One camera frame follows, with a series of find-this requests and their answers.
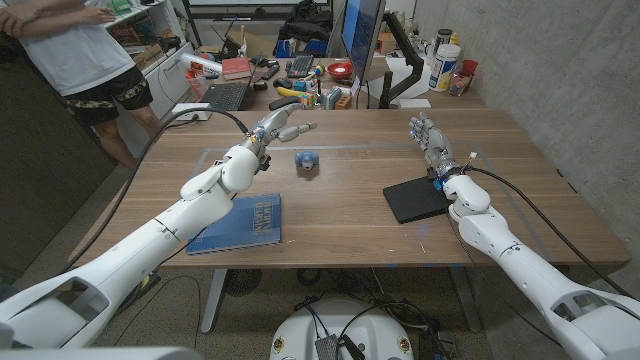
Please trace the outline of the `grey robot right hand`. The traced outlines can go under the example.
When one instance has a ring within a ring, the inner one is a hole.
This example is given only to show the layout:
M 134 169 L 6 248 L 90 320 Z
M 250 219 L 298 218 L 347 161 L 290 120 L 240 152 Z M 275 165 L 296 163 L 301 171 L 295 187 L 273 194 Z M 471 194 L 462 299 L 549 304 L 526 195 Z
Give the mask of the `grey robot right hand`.
M 461 172 L 448 138 L 423 112 L 409 122 L 410 136 L 424 153 L 425 160 L 438 177 L 447 181 Z

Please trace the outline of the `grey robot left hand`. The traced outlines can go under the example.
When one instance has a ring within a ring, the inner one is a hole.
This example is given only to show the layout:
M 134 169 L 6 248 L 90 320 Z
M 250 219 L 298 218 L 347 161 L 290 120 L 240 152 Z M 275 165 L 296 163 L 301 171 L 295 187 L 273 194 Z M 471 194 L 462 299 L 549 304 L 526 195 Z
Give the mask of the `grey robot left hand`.
M 295 103 L 273 110 L 253 125 L 250 131 L 246 133 L 240 146 L 258 155 L 273 140 L 289 142 L 303 133 L 314 130 L 317 127 L 315 122 L 286 128 L 289 116 L 295 110 L 301 108 L 301 104 Z

